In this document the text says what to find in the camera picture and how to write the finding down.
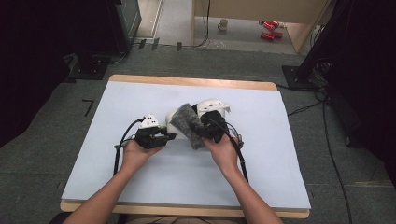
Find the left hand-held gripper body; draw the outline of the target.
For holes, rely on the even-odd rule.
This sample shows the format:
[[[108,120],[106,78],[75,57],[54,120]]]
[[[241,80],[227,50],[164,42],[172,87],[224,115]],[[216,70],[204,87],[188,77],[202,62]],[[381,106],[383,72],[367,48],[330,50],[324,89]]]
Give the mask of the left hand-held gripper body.
[[[141,121],[134,140],[144,149],[163,147],[165,145],[164,132],[160,130],[159,125],[161,125],[159,121],[152,114],[148,114]]]

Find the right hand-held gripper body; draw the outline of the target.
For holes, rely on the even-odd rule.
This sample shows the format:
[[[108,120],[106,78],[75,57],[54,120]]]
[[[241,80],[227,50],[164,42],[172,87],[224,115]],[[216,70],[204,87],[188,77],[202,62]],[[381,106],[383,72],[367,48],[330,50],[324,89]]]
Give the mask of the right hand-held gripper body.
[[[206,99],[197,105],[197,114],[205,128],[205,138],[216,143],[226,133],[227,123],[225,113],[230,111],[230,106],[218,99]]]

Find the panda plush toy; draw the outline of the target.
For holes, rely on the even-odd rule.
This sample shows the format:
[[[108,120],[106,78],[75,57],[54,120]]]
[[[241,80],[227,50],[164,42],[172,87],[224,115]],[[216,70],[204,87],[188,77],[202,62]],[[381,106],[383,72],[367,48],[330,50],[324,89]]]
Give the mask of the panda plush toy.
[[[190,104],[184,104],[169,113],[165,121],[167,131],[174,133],[176,139],[187,140],[199,137],[192,127],[198,125],[200,120]]]

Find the grey fluffy cloth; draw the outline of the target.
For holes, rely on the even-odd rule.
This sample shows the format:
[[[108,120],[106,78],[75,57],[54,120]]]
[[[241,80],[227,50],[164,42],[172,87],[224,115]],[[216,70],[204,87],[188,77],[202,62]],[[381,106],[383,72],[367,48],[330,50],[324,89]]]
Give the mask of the grey fluffy cloth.
[[[202,122],[190,104],[184,104],[179,107],[171,116],[170,123],[187,137],[193,149],[205,146],[202,137],[197,135],[191,127],[192,124],[202,125]]]

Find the person's left hand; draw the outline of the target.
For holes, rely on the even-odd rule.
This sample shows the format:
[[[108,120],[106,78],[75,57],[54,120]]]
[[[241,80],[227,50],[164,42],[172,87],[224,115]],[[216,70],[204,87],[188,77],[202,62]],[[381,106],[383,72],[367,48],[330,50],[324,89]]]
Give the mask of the person's left hand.
[[[137,172],[147,160],[162,150],[162,147],[144,149],[135,140],[130,140],[123,149],[121,170],[129,174]]]

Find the person's right hand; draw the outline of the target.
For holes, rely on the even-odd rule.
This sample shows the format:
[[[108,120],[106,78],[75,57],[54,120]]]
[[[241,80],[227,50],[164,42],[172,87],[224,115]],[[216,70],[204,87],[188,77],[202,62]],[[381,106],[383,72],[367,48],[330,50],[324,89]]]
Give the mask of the person's right hand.
[[[224,176],[232,175],[238,170],[237,154],[229,136],[224,134],[218,143],[207,138],[203,142]]]

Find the person's lap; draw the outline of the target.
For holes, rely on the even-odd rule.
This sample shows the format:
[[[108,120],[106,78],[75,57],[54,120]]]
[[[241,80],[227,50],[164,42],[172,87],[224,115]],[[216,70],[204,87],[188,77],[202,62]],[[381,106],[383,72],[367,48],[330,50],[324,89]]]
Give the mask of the person's lap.
[[[130,215],[126,224],[247,224],[243,217],[181,217]]]

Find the black stand base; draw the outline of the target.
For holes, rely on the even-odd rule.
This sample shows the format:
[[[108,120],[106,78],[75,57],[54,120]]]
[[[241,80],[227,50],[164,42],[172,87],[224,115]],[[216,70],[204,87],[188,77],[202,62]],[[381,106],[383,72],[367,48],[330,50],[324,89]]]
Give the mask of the black stand base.
[[[74,63],[69,78],[102,80],[106,73],[107,65],[97,63],[90,54],[77,54],[77,61]]]

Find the black stand with pole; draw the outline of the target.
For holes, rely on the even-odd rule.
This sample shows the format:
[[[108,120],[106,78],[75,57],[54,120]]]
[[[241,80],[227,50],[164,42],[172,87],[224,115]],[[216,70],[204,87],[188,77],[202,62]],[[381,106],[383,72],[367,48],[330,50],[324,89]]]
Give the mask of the black stand with pole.
[[[315,68],[318,65],[332,63],[344,47],[354,2],[355,0],[337,0],[328,23],[318,35],[318,40],[302,64],[282,66],[288,89],[302,91],[313,90],[317,87],[312,83]]]

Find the black cabinet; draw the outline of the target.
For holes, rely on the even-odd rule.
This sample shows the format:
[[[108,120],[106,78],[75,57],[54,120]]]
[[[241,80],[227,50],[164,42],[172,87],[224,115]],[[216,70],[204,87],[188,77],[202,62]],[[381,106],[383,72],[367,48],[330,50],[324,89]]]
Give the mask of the black cabinet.
[[[137,0],[77,0],[79,36],[95,53],[128,53],[142,21]]]

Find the wooden shelf unit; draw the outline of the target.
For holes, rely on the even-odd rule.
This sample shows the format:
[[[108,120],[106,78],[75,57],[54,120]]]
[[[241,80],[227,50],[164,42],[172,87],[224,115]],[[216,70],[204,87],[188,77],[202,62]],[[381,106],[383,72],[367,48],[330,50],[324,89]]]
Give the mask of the wooden shelf unit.
[[[192,15],[287,24],[294,50],[300,53],[332,0],[192,0]]]

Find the black curtain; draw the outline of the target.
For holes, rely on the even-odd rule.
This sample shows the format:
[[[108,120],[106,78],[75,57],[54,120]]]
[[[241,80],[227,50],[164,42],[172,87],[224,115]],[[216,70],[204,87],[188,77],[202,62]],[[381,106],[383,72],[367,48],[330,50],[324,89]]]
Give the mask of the black curtain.
[[[29,0],[0,0],[0,147],[26,131],[69,74]]]
[[[354,112],[350,135],[385,166],[396,188],[396,0],[352,0],[327,79]]]

